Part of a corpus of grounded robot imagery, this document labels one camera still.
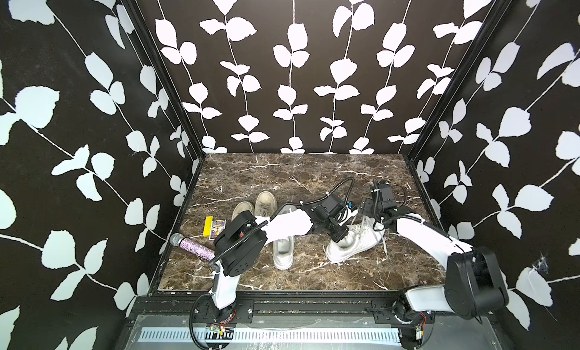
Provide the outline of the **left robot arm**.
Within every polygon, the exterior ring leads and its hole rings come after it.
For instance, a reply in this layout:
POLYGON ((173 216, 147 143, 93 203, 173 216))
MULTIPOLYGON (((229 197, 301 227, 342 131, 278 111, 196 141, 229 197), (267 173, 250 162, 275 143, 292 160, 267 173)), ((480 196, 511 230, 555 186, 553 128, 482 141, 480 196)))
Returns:
POLYGON ((209 292, 218 310, 229 309, 237 298, 239 277, 254 265, 268 244, 291 236, 326 234, 338 243, 347 236, 347 220, 356 216, 349 201, 352 176, 343 179, 325 196, 313 201, 285 202, 270 217, 246 210, 230 221, 214 239, 214 256, 208 265, 214 273, 209 292))

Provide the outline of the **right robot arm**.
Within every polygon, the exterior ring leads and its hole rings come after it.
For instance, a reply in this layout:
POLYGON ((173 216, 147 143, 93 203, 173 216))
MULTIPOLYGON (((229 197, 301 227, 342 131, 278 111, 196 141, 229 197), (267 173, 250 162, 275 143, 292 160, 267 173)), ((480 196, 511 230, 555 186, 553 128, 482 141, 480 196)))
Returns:
POLYGON ((362 205, 363 218, 370 229, 384 229, 414 242, 445 269, 443 284, 402 291, 393 304, 400 322, 408 323, 427 312, 470 320, 509 304, 508 290, 492 250, 459 241, 409 207, 398 205, 391 185, 384 180, 375 179, 370 191, 371 197, 362 205))

